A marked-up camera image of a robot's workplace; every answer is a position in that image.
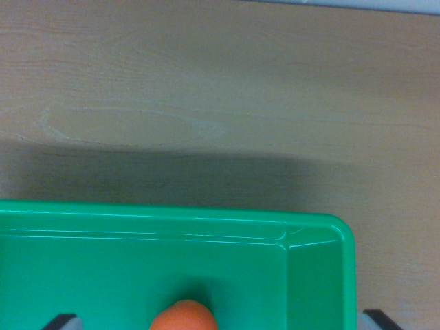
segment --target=orange object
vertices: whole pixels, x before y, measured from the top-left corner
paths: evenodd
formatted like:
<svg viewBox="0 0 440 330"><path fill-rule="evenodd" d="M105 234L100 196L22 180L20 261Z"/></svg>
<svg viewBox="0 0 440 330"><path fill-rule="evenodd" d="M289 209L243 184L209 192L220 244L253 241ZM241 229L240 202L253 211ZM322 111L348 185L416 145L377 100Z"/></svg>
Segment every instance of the orange object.
<svg viewBox="0 0 440 330"><path fill-rule="evenodd" d="M181 300L155 317L150 330L218 330L208 308L194 300Z"/></svg>

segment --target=tabletop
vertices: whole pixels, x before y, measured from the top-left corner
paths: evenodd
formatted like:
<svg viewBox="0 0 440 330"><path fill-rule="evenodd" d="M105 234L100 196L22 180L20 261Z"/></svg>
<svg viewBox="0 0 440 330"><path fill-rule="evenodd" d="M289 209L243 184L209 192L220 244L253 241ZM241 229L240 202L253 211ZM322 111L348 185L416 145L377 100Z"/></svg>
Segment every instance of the tabletop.
<svg viewBox="0 0 440 330"><path fill-rule="evenodd" d="M0 11L0 198L332 213L359 311L440 324L440 18L240 1Z"/></svg>

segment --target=green plastic tray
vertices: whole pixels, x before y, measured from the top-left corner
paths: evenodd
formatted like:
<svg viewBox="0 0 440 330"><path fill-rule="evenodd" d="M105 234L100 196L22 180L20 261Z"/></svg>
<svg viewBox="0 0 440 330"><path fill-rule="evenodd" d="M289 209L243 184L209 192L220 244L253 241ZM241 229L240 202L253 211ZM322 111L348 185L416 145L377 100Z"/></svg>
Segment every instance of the green plastic tray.
<svg viewBox="0 0 440 330"><path fill-rule="evenodd" d="M0 329L147 330L192 298L220 330L355 330L353 235L330 215L0 201L0 233Z"/></svg>

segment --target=wooden table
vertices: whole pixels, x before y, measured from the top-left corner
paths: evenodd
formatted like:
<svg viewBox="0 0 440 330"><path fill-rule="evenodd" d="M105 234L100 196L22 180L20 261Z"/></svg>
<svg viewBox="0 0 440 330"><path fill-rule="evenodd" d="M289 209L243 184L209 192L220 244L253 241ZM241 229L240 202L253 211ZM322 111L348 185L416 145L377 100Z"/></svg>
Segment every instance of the wooden table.
<svg viewBox="0 0 440 330"><path fill-rule="evenodd" d="M329 212L358 307L440 324L440 18L9 1L0 197Z"/></svg>

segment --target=wood grain surface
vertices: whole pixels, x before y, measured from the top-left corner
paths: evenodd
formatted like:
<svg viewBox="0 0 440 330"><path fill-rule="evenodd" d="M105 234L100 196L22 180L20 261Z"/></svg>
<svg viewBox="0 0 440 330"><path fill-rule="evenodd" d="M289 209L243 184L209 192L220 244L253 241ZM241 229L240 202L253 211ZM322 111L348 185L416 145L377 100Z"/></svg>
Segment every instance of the wood grain surface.
<svg viewBox="0 0 440 330"><path fill-rule="evenodd" d="M3 1L0 197L329 212L358 309L440 324L440 18Z"/></svg>

